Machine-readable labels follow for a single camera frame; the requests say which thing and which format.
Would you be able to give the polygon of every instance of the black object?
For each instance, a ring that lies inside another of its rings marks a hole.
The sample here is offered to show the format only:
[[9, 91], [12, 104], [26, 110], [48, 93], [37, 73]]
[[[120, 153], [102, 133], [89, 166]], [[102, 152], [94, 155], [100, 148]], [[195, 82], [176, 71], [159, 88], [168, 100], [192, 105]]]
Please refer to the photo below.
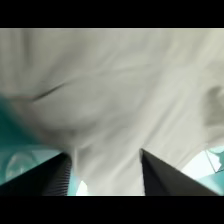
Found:
[[0, 186], [0, 196], [67, 196], [71, 159], [64, 153]]
[[152, 154], [141, 152], [146, 196], [217, 196]]

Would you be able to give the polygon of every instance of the gray cloth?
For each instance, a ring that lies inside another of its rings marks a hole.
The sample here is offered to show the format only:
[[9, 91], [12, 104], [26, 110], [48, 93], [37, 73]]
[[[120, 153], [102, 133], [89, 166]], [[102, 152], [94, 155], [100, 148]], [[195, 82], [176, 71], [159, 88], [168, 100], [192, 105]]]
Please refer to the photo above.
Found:
[[224, 29], [1, 29], [0, 91], [72, 156], [92, 194], [143, 195], [141, 147], [181, 169], [223, 144], [223, 39]]

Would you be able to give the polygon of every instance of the teal surface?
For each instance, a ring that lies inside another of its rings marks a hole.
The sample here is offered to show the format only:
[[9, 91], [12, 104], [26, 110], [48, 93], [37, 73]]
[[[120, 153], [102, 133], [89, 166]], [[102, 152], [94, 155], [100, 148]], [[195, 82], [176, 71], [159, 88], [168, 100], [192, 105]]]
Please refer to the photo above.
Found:
[[[60, 153], [41, 145], [20, 123], [7, 101], [0, 97], [0, 184], [38, 166]], [[68, 195], [77, 191], [72, 169]]]

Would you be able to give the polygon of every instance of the white fabric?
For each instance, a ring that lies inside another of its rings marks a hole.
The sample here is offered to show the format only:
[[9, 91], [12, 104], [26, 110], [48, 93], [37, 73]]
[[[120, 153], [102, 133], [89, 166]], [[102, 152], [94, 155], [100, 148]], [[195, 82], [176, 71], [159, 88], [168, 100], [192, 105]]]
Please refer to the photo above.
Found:
[[224, 29], [1, 29], [0, 91], [36, 99], [15, 109], [92, 194], [143, 195], [141, 147], [180, 169], [223, 144], [223, 40]]

